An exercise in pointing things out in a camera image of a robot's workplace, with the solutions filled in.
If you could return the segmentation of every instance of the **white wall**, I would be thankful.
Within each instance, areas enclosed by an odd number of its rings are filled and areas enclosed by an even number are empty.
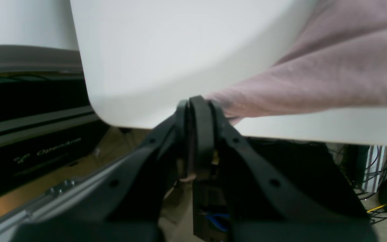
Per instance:
[[[0,0],[0,45],[78,50],[69,0]]]

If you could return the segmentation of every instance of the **white surface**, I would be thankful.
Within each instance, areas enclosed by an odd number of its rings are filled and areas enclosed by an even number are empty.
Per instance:
[[[0,0],[0,45],[78,50],[69,0]]]
[[[153,128],[181,99],[262,72],[314,0],[71,0],[88,94],[115,126]],[[387,144],[387,109],[246,119],[243,135]]]

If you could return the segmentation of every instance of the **black cable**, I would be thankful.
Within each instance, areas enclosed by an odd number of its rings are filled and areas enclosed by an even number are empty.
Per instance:
[[[40,76],[40,75],[34,75],[34,74],[18,74],[18,75],[11,75],[11,76],[8,76],[9,78],[15,78],[15,77],[35,77],[35,78],[40,78],[40,79],[43,79],[45,81],[51,81],[49,78],[46,78],[46,77],[43,77],[43,76]]]
[[[378,175],[380,175],[380,172],[378,172],[377,174],[375,174],[374,176],[370,177],[368,180],[364,180],[363,183],[366,183],[374,178],[376,178]]]
[[[331,149],[328,149],[328,151],[335,153],[335,154],[338,154],[338,155],[345,155],[346,154],[346,153],[338,152],[338,151],[331,150]]]
[[[361,196],[361,195],[365,195],[365,194],[368,194],[368,192],[357,193],[356,195],[357,195],[357,196]]]
[[[11,78],[11,77],[0,77],[0,79],[9,79],[9,80],[14,80],[14,81],[28,81],[28,80],[24,80],[24,79]]]
[[[255,137],[247,137],[246,139],[247,141],[251,141],[253,143],[260,144],[260,145],[274,145],[279,143],[289,143],[289,144],[297,144],[297,145],[326,146],[323,143],[314,142],[314,141],[297,142],[296,140],[285,140],[285,139],[267,140],[267,139],[255,138]]]
[[[381,184],[383,183],[383,181],[386,179],[387,177],[387,158],[386,158],[386,161],[384,162],[383,164],[383,169],[385,170],[384,174],[382,176],[380,176],[379,178],[379,183],[378,183],[378,189],[380,188]],[[359,198],[360,200],[365,200],[365,199],[369,199],[371,198],[372,196],[374,196],[375,193],[371,193],[370,195],[366,196],[366,197],[363,197],[363,198]]]
[[[359,190],[359,191],[361,191],[360,193],[357,193],[356,195],[364,195],[364,194],[366,194],[366,192],[365,192],[365,190],[364,189],[362,189],[362,188],[360,188],[360,187],[352,187],[354,190]]]
[[[378,223],[380,223],[380,222],[382,222],[382,221],[385,221],[386,219],[387,219],[387,217],[384,218],[384,219],[381,219],[381,220],[379,220],[379,221],[374,221],[374,222],[372,222],[371,224],[378,224]]]
[[[377,147],[377,155],[376,155],[376,158],[375,160],[373,161],[373,163],[371,163],[367,168],[365,168],[366,170],[371,168],[377,161],[377,159],[379,158],[379,146],[376,146]]]
[[[380,211],[374,211],[374,213],[386,213],[386,212],[384,212],[384,211],[383,211],[383,212],[380,212]]]
[[[387,216],[371,216],[373,218],[387,218]]]

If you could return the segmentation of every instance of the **pink towel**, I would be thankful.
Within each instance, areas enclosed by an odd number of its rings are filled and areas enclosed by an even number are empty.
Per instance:
[[[205,95],[244,117],[387,106],[387,0],[320,0],[266,72]]]

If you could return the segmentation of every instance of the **wire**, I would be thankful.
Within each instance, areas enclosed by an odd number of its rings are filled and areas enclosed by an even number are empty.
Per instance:
[[[338,154],[338,155],[345,155],[346,154],[346,153],[335,151],[335,150],[331,150],[331,149],[328,149],[328,151],[332,152],[332,153],[335,153],[335,154]]]
[[[382,170],[383,172],[384,172],[384,175],[383,176],[381,176],[380,178],[379,178],[379,184],[378,184],[378,189],[380,188],[380,186],[381,186],[381,184],[382,184],[382,182],[386,179],[386,176],[387,176],[387,167],[386,168],[384,168],[383,170]],[[378,172],[375,176],[373,176],[373,177],[371,177],[370,179],[368,179],[367,181],[369,181],[369,180],[371,180],[371,179],[373,179],[373,178],[375,178],[377,175],[379,175],[381,172]],[[375,195],[375,193],[372,193],[371,195],[369,195],[369,196],[367,196],[367,197],[364,197],[364,198],[360,198],[360,200],[365,200],[365,199],[369,199],[370,197],[372,197],[372,196],[374,196]]]
[[[18,75],[11,75],[11,76],[8,76],[7,78],[15,78],[15,77],[35,77],[35,78],[43,79],[43,80],[45,80],[45,81],[51,81],[49,78],[45,78],[45,77],[43,77],[43,76],[33,75],[33,74],[18,74]]]
[[[206,215],[205,216],[205,219],[207,219],[208,221],[210,221],[218,230],[222,231],[222,232],[227,232],[228,231],[228,228],[226,226],[224,226],[222,223],[220,223],[216,218],[218,216],[210,216],[210,215]]]
[[[352,187],[354,190],[359,190],[361,191],[360,193],[357,193],[356,195],[364,195],[366,192],[364,189],[360,188],[360,187]]]
[[[385,206],[387,206],[387,204],[383,204],[383,205],[380,205],[380,206],[378,206],[378,207],[372,208],[372,209],[370,209],[370,210],[367,210],[367,213],[370,213],[370,212],[372,212],[372,211],[374,211],[374,210],[378,210],[378,209],[383,208],[383,207],[385,207]]]
[[[377,223],[380,223],[382,221],[385,221],[387,219],[387,216],[386,217],[383,217],[383,216],[377,216],[375,213],[378,214],[381,214],[381,213],[387,213],[387,212],[379,212],[379,211],[373,211],[371,214],[370,214],[370,221],[371,221],[371,224],[377,224]]]
[[[377,159],[379,158],[379,146],[376,146],[377,147],[377,155],[376,155],[376,158],[375,160],[373,161],[373,163],[371,163],[367,168],[365,168],[366,170],[371,168],[377,161]]]
[[[384,162],[383,164],[383,169],[382,170],[385,170],[384,174],[382,176],[380,176],[379,178],[379,184],[378,184],[378,189],[380,188],[381,184],[383,183],[383,181],[386,179],[387,177],[387,159],[386,161]],[[375,193],[371,193],[370,195],[366,196],[366,197],[363,197],[363,198],[359,198],[360,200],[366,200],[366,199],[369,199],[370,197],[374,196]]]
[[[254,144],[259,145],[275,145],[280,143],[289,143],[296,145],[312,145],[312,146],[325,146],[325,144],[314,141],[296,141],[296,140],[285,140],[285,139],[264,139],[264,138],[256,138],[256,137],[247,137],[247,141],[252,142]]]
[[[20,78],[12,78],[12,77],[0,77],[0,79],[9,79],[9,80],[14,80],[14,81],[28,81]]]

